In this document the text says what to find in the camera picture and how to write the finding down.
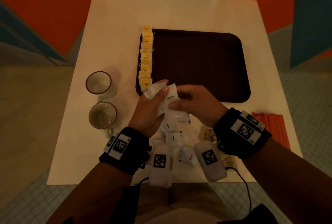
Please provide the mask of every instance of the black wrist strap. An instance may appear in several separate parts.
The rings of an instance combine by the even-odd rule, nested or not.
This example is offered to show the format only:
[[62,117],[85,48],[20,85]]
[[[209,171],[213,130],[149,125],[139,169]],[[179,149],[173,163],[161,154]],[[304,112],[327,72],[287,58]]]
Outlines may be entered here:
[[140,167],[145,167],[143,162],[149,160],[150,155],[147,151],[151,150],[149,139],[143,133],[126,127],[119,134],[112,136],[99,161],[134,175]]
[[218,149],[227,155],[247,159],[272,137],[264,125],[246,113],[231,108],[214,126]]

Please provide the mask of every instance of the brown serving tray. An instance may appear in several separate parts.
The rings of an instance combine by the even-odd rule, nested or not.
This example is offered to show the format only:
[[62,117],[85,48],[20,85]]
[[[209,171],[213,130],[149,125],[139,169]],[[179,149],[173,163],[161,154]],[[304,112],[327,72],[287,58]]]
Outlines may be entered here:
[[[154,29],[153,49],[153,82],[168,79],[169,85],[203,85],[221,102],[249,99],[242,44],[234,34]],[[139,70],[136,92],[142,95]]]

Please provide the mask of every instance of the forearm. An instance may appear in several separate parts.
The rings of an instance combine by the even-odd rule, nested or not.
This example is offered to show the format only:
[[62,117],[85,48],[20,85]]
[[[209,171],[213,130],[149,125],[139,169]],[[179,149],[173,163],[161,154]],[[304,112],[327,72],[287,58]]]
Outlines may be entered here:
[[332,179],[273,139],[242,161],[293,223],[324,223],[331,218]]
[[106,223],[125,186],[132,176],[101,162],[69,194],[47,224],[63,223],[72,217],[74,223]]

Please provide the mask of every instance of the brown mug rim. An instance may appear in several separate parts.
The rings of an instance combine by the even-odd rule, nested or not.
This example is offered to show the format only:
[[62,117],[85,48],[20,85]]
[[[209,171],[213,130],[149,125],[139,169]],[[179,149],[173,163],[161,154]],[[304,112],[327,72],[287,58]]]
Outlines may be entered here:
[[[102,104],[102,103],[110,104],[110,105],[113,106],[113,108],[115,109],[115,118],[114,118],[113,123],[111,123],[111,125],[109,125],[109,126],[107,126],[107,127],[105,127],[105,128],[97,128],[96,126],[94,126],[94,125],[91,123],[91,120],[90,120],[90,113],[91,113],[92,109],[93,109],[95,106],[97,106],[98,104]],[[93,105],[93,107],[90,109],[90,112],[89,112],[89,122],[90,122],[90,124],[91,124],[93,127],[95,127],[96,129],[103,130],[103,129],[107,129],[108,127],[111,127],[111,126],[114,124],[115,120],[117,119],[117,116],[118,116],[118,111],[117,111],[116,107],[114,106],[114,104],[112,104],[112,103],[110,103],[110,102],[99,102],[99,103]]]
[[[108,77],[110,78],[110,85],[108,86],[108,88],[107,88],[104,92],[101,92],[101,93],[94,93],[94,92],[91,92],[91,91],[88,89],[87,82],[88,82],[88,79],[89,79],[90,76],[92,76],[93,74],[98,73],[98,72],[102,72],[102,73],[105,73],[106,75],[108,75]],[[96,71],[96,72],[93,72],[92,74],[90,74],[90,75],[88,76],[88,78],[87,78],[86,81],[85,81],[85,88],[87,89],[87,91],[89,91],[91,94],[94,94],[94,95],[100,95],[100,94],[105,93],[106,91],[108,91],[108,90],[110,89],[111,85],[112,85],[112,77],[111,77],[108,73],[106,73],[105,71]]]

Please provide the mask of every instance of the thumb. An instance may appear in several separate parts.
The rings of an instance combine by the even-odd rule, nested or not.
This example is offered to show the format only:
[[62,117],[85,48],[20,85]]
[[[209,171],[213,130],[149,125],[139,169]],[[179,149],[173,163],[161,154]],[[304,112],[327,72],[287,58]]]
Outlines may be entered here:
[[179,100],[179,101],[171,102],[168,105],[168,108],[172,109],[172,110],[186,111],[186,112],[188,112],[190,114],[192,114],[192,111],[193,111],[193,108],[191,106],[191,102],[188,101],[188,100]]
[[161,90],[156,93],[156,95],[151,99],[151,103],[153,103],[156,106],[159,106],[161,102],[164,100],[164,98],[168,94],[168,86],[165,85],[164,87],[161,88]]

